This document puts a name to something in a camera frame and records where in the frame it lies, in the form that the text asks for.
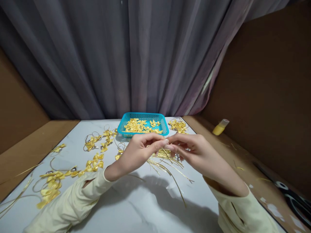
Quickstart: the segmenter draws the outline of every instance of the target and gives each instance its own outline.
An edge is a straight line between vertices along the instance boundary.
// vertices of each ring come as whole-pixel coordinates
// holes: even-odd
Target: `silver bead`
[[[179,154],[176,154],[176,160],[177,160],[178,162],[180,162]]]

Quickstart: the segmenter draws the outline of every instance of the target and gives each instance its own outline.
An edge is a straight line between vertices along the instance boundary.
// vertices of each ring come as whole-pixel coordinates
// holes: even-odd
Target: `white bottle cap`
[[[226,127],[229,124],[230,121],[227,119],[222,119],[222,121],[219,123],[222,127]]]

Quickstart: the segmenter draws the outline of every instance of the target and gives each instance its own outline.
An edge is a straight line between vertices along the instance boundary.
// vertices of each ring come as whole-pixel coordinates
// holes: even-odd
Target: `blue basket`
[[[128,112],[128,113],[124,113],[122,120],[119,124],[118,127],[118,133],[123,135],[123,137],[125,138],[131,138],[133,137],[134,134],[143,134],[143,133],[128,133],[128,132],[123,132],[125,131],[124,126],[127,124],[127,122],[131,119],[131,118],[138,118],[140,120],[146,120],[146,127],[151,127],[150,125],[150,121],[155,120],[155,122],[159,121],[160,125],[154,127],[153,129],[158,129],[158,130],[163,130],[163,132],[159,135],[163,135],[166,136],[168,135],[168,126],[165,120],[165,117],[162,114],[158,114],[158,113],[132,113],[132,112]]]

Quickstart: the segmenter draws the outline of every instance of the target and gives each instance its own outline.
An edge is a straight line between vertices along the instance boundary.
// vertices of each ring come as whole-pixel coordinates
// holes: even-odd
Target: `yellow bottle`
[[[223,119],[213,130],[213,134],[215,134],[216,136],[220,135],[225,127],[227,126],[227,124],[229,124],[230,121],[228,121],[227,119]]]

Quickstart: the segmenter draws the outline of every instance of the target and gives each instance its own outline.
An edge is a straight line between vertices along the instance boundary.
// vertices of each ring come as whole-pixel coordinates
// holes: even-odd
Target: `yellow shirt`
[[[85,181],[92,180],[85,188]],[[33,219],[25,233],[65,233],[80,223],[96,205],[100,196],[113,182],[105,179],[104,171],[84,175],[61,196],[46,205]],[[218,223],[224,233],[278,233],[278,229],[266,210],[251,192],[246,197],[232,197],[210,186],[219,202]]]

